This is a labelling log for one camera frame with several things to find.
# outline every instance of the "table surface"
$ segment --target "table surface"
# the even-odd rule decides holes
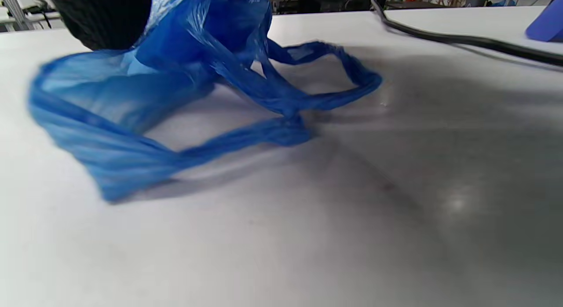
[[[523,35],[540,12],[388,14],[563,52]],[[270,37],[341,44],[385,83],[311,115],[309,143],[255,147],[107,205],[26,111],[38,66],[85,48],[65,30],[1,34],[0,305],[561,305],[561,70],[386,32],[369,12],[274,16]],[[349,86],[331,58],[280,71],[306,91]],[[264,115],[217,90],[150,135],[182,147]]]

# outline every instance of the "crumpled plastic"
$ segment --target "crumpled plastic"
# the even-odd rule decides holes
[[[107,201],[258,143],[308,141],[301,111],[346,105],[382,82],[342,47],[280,47],[268,39],[268,0],[153,1],[147,30],[133,48],[59,58],[40,69],[30,89],[32,117],[86,166]],[[270,61],[298,65],[327,54],[342,62],[355,88],[308,95]],[[264,76],[251,69],[253,62]],[[218,79],[278,116],[181,151],[143,136],[175,109],[209,94]]]

